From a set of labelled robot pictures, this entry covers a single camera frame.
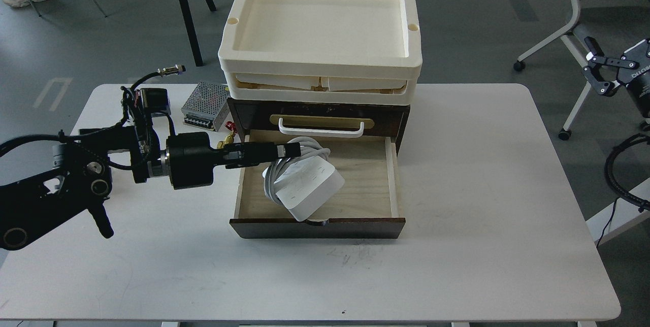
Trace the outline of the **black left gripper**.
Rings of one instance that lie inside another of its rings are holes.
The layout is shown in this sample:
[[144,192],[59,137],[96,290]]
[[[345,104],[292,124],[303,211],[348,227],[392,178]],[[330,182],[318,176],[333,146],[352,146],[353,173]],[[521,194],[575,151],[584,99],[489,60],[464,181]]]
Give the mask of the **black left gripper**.
[[257,167],[283,158],[301,156],[299,143],[276,144],[274,142],[244,142],[225,144],[228,154],[210,146],[205,132],[170,135],[166,140],[167,167],[170,183],[175,190],[213,184],[213,168],[227,169]]

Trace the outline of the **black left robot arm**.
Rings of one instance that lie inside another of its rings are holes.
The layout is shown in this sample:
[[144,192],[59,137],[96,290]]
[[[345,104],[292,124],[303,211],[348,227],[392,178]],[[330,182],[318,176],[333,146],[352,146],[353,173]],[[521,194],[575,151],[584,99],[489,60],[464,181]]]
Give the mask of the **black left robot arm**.
[[300,156],[297,143],[246,142],[214,149],[205,132],[171,131],[162,150],[152,119],[171,116],[167,91],[139,85],[184,70],[177,64],[122,87],[122,117],[115,125],[84,129],[76,136],[60,131],[2,143],[2,155],[6,155],[31,142],[55,142],[51,170],[2,186],[2,249],[20,250],[84,210],[89,211],[102,236],[112,237],[104,208],[112,191],[112,168],[131,171],[136,183],[167,176],[173,188],[186,189],[212,184],[214,167],[255,167]]

